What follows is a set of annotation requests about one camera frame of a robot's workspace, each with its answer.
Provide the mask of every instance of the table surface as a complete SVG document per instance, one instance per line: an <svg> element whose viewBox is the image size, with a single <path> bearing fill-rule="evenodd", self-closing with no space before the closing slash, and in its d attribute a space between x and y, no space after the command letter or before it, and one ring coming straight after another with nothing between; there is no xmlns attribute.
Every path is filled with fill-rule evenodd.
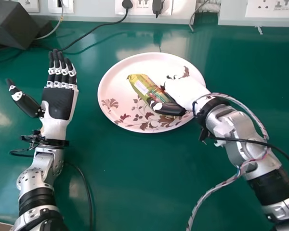
<svg viewBox="0 0 289 231"><path fill-rule="evenodd" d="M63 22L56 37L42 43L63 47L95 25ZM166 133L139 134L106 118L97 101L98 85L105 72L126 57L161 49L185 58L200 70L212 92L227 93L248 105L265 124L270 142L289 153L289 28L266 27L260 35L253 27L217 26L211 15L199 16L195 27L195 33L183 25L102 27L66 52L77 68L80 91L67 130L71 147L66 159L78 165L90 183L98 231L183 231L199 197L236 172L223 148L198 142L200 127L195 121ZM13 224L17 219L16 179L32 161L8 152L27 147L19 135L40 128L38 119L30 119L12 102L5 78L39 101L47 70L48 52L38 48L0 64L2 222ZM289 172L289 163L276 155ZM65 167L55 182L55 195L70 230L88 230L88 201L75 170ZM253 191L240 179L202 205L193 230L271 227Z"/></svg>

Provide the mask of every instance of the power plug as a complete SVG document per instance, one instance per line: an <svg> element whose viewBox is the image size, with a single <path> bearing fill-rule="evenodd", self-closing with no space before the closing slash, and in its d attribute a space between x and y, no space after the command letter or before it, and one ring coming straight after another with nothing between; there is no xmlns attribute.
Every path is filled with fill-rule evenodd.
<svg viewBox="0 0 289 231"><path fill-rule="evenodd" d="M162 13L164 8L164 1L165 0L153 0L153 14L155 14L156 18Z"/></svg>
<svg viewBox="0 0 289 231"><path fill-rule="evenodd" d="M128 10L128 9L133 8L133 3L132 3L131 0L123 0L122 6L123 6L126 10Z"/></svg>

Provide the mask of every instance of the wall socket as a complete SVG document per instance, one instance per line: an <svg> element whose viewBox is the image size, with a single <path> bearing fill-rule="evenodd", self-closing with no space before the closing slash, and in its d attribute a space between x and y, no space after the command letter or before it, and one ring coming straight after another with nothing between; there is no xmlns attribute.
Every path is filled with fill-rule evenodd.
<svg viewBox="0 0 289 231"><path fill-rule="evenodd" d="M153 13L152 5L153 0L131 0L133 2L133 8L129 10L129 15L151 15ZM173 0L165 0L164 7L160 15L172 15ZM116 0L115 2L116 14L124 15L125 9L122 7L122 0Z"/></svg>
<svg viewBox="0 0 289 231"><path fill-rule="evenodd" d="M74 13L74 0L62 0L64 13ZM60 0L48 0L48 10L50 13L61 13Z"/></svg>
<svg viewBox="0 0 289 231"><path fill-rule="evenodd" d="M39 12L39 0L18 0L27 12Z"/></svg>
<svg viewBox="0 0 289 231"><path fill-rule="evenodd" d="M289 18L289 0L248 0L245 17Z"/></svg>

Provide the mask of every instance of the robotic finger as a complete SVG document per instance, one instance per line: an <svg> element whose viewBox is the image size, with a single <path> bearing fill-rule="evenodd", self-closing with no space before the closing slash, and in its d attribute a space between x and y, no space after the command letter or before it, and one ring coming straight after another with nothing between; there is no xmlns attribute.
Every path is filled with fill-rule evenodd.
<svg viewBox="0 0 289 231"><path fill-rule="evenodd" d="M68 75L68 67L66 65L66 62L64 60L64 56L62 54L62 52L58 52L58 57L59 57L59 61L61 63L61 68L62 68L62 82L61 82L61 88L66 88L68 89L68 79L69 79L69 75Z"/></svg>
<svg viewBox="0 0 289 231"><path fill-rule="evenodd" d="M58 50L53 50L53 60L54 60L54 87L61 88L61 81L62 81L62 64L59 60Z"/></svg>
<svg viewBox="0 0 289 231"><path fill-rule="evenodd" d="M43 116L44 111L40 105L27 94L24 94L11 79L6 79L14 103L31 118Z"/></svg>
<svg viewBox="0 0 289 231"><path fill-rule="evenodd" d="M48 68L48 79L46 83L46 88L53 88L55 77L53 52L52 51L49 52L48 56L49 56L49 68Z"/></svg>
<svg viewBox="0 0 289 231"><path fill-rule="evenodd" d="M68 58L65 58L65 62L66 62L66 65L68 67L68 74L69 74L68 87L70 89L77 90L77 72L76 72L76 69L75 69L74 65L72 64L72 62Z"/></svg>

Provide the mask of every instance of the wire bundle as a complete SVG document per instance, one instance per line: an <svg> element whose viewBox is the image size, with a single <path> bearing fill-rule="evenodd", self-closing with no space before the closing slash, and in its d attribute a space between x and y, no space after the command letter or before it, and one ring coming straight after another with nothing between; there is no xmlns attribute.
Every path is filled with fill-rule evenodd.
<svg viewBox="0 0 289 231"><path fill-rule="evenodd" d="M258 117L247 107L245 106L243 103L241 103L240 101L236 100L235 98L231 97L231 96L228 96L228 95L225 95L225 94L221 94L221 93L211 93L211 94L207 94L207 95L204 95L200 98L198 98L196 101L198 101L199 99L201 98L204 98L204 97L208 97L208 96L211 96L211 97L219 97L219 98L223 98L223 99L227 99L229 101L232 101L234 102L235 104L237 104L238 106L240 106L241 108L243 108L250 116L251 118L254 119L254 121L257 123L257 125L259 126L260 130L261 130L261 133L263 135L263 139L264 139L264 142L263 144L267 144L267 141L269 139L269 135L264 127L264 125L261 123L260 119L258 119ZM263 160L266 155L268 154L268 146L265 145L265 148L264 148L264 151L259 155L259 157L257 158L252 158L252 159L249 159L249 160L246 160L245 162L243 162L243 164L241 166L237 166L237 172L235 175L233 175L231 178L229 178L228 180L214 186L213 188L209 189L197 202L197 204L194 206L193 210L192 210L192 215L190 216L189 220L188 220L188 223L187 223L187 227L186 227L186 231L191 231L192 229L192 226L193 226L193 222L194 222L194 219L195 219L195 216L196 216L196 213L197 211L199 210L200 206L202 205L202 203L214 192L218 191L219 189L235 182L237 179L239 179L244 173L245 171L243 170L243 167L245 167L246 165L248 164L251 164L253 162L256 162L256 161L260 161L260 160Z"/></svg>

